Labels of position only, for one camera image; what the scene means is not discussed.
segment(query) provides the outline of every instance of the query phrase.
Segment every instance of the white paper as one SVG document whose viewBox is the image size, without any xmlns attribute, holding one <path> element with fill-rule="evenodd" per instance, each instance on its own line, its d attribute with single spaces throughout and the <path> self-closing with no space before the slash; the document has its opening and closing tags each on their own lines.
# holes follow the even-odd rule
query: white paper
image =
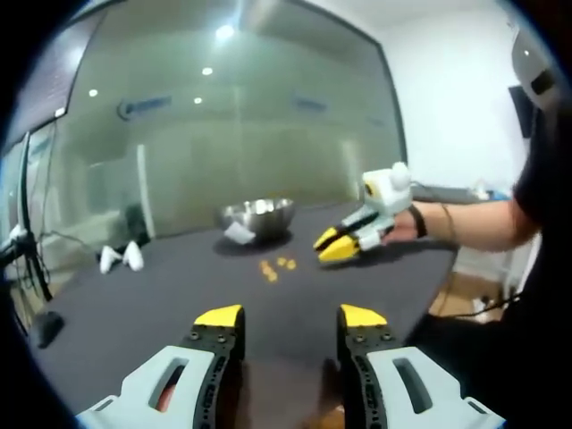
<svg viewBox="0 0 572 429">
<path fill-rule="evenodd" d="M 235 221 L 226 229 L 224 236 L 235 243 L 248 244 L 256 237 L 256 234 Z"/>
</svg>

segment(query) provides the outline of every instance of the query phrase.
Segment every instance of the black sleeve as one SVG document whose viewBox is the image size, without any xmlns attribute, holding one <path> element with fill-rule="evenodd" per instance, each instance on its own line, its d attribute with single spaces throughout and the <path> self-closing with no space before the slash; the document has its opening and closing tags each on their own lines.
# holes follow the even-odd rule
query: black sleeve
<svg viewBox="0 0 572 429">
<path fill-rule="evenodd" d="M 551 167 L 547 159 L 549 148 L 548 141 L 544 138 L 545 129 L 541 125 L 537 131 L 530 142 L 525 168 L 514 188 L 514 198 L 528 217 L 543 225 L 548 206 L 548 176 Z"/>
</svg>

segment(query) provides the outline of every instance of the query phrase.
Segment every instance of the person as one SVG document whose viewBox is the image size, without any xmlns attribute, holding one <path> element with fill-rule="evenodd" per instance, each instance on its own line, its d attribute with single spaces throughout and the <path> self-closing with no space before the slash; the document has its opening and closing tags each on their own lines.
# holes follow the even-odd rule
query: person
<svg viewBox="0 0 572 429">
<path fill-rule="evenodd" d="M 572 115 L 547 60 L 522 30 L 512 59 L 525 92 L 541 109 L 513 198 L 468 206 L 415 202 L 415 215 L 410 210 L 398 214 L 383 241 L 412 240 L 426 232 L 460 246 L 498 252 L 542 234 L 524 290 L 499 322 L 427 315 L 408 339 L 455 375 L 464 395 L 480 400 L 509 424 L 535 427 L 530 419 L 546 409 L 541 407 L 544 401 L 552 403 L 545 416 L 554 415 L 558 395 L 550 393 L 558 378 L 550 368 L 556 369 L 556 350 L 570 327 L 564 259 L 570 221 L 564 192 L 570 184 Z M 558 370 L 558 376 L 569 373 L 564 364 Z"/>
</svg>

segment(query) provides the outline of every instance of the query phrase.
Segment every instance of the person's hand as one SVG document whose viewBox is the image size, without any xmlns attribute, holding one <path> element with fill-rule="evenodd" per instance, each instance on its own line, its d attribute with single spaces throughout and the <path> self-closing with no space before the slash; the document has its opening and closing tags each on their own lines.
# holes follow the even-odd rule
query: person's hand
<svg viewBox="0 0 572 429">
<path fill-rule="evenodd" d="M 392 243 L 394 241 L 411 241 L 417 238 L 417 227 L 413 215 L 404 210 L 395 216 L 393 230 L 382 238 L 382 243 Z"/>
</svg>

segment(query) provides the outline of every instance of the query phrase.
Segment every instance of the ceiling light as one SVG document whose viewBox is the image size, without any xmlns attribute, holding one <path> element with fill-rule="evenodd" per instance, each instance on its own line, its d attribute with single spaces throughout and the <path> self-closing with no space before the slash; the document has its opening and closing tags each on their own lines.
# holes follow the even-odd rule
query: ceiling light
<svg viewBox="0 0 572 429">
<path fill-rule="evenodd" d="M 216 38 L 219 40 L 225 40 L 231 38 L 234 35 L 234 28 L 232 25 L 223 25 L 216 31 Z"/>
</svg>

